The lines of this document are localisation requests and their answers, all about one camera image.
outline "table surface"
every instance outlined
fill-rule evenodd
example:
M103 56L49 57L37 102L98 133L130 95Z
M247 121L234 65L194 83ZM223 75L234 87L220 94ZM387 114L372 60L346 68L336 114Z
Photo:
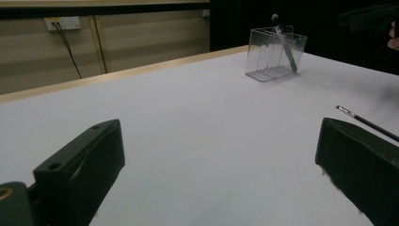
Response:
M51 154L120 119L126 166L91 225L372 225L315 165L317 140L329 117L398 145L335 106L399 134L399 77L304 54L298 74L260 83L246 57L241 47L0 97L0 184L31 185Z

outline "pen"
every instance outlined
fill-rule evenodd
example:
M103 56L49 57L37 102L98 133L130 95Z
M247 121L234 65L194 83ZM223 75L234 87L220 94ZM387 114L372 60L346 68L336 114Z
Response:
M297 66L295 64L293 52L291 52L290 46L285 42L285 37L282 34L281 23L279 22L279 15L273 14L272 22L276 27L276 33L279 39L281 40L282 48L284 48L285 55L287 55L288 60L290 60L291 69L294 73L297 71Z
M385 129L379 127L378 125L376 125L376 124L374 124L372 122L369 122L369 121L365 120L364 118L362 118L359 115L353 113L352 111L350 111L348 109L345 109L344 107L342 107L340 105L337 105L337 109L339 109L340 111L342 111L346 115L354 118L355 120L360 121L360 122L364 123L365 125L368 125L368 126L372 127L373 129L375 129L379 133L381 133L381 134L383 134L383 135L385 135L387 137L390 137L390 138L392 138L392 139L394 139L394 140L399 142L399 137L397 135L395 135L395 134L393 134L393 133L391 133L389 131L386 131Z

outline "electrical outlet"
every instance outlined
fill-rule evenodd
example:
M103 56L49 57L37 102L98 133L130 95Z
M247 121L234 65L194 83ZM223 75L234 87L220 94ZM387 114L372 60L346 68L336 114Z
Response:
M46 17L44 18L47 29L49 31L56 31L56 26L53 23L59 23L63 30L80 29L79 17Z

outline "wall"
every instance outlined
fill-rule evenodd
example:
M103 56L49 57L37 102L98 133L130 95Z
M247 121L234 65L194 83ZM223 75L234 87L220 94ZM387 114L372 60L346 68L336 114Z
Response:
M82 28L65 33L85 78L209 52L209 18L201 13L80 17ZM0 50L0 94L79 79L62 39L42 19L0 21Z
M87 7L198 2L209 0L0 0L0 7Z

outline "clear plastic container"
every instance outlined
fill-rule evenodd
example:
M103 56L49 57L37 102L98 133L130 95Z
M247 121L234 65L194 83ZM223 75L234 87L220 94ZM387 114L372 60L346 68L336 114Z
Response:
M247 52L246 75L265 82L296 73L307 37L294 34L291 26L252 29Z

